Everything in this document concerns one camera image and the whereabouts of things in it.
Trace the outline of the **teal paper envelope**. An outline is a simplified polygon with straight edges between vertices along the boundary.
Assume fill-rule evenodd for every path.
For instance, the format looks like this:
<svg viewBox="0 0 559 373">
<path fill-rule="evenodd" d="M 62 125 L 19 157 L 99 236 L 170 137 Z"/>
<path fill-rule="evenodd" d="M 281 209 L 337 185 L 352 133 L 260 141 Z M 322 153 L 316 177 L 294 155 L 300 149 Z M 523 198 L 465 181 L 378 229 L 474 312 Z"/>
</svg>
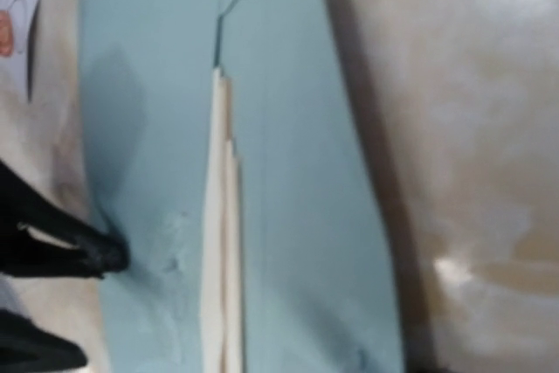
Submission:
<svg viewBox="0 0 559 373">
<path fill-rule="evenodd" d="M 245 368 L 401 372 L 390 252 L 325 0 L 79 0 L 92 219 L 115 372 L 199 372 L 212 73 L 240 160 Z"/>
</svg>

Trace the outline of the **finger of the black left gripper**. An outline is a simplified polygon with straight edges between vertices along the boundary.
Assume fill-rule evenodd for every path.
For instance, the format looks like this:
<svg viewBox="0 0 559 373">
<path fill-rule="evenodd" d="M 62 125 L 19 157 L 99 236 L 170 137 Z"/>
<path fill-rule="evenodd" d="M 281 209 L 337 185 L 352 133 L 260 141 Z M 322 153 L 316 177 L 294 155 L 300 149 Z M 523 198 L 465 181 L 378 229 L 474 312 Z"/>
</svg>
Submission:
<svg viewBox="0 0 559 373">
<path fill-rule="evenodd" d="M 1 164 L 1 273 L 102 279 L 129 267 L 127 247 L 60 210 Z"/>
<path fill-rule="evenodd" d="M 30 320 L 1 310 L 1 371 L 59 372 L 87 366 L 83 350 Z"/>
</svg>

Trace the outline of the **beige lined letter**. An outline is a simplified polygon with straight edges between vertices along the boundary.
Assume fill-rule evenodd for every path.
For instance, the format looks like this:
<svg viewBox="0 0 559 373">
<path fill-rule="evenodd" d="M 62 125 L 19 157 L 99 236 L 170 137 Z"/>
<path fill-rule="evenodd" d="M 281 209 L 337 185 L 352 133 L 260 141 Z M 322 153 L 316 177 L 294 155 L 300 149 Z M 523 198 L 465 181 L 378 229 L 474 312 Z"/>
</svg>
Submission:
<svg viewBox="0 0 559 373">
<path fill-rule="evenodd" d="M 244 370 L 238 159 L 229 80 L 213 71 L 203 212 L 200 325 L 204 372 Z"/>
</svg>

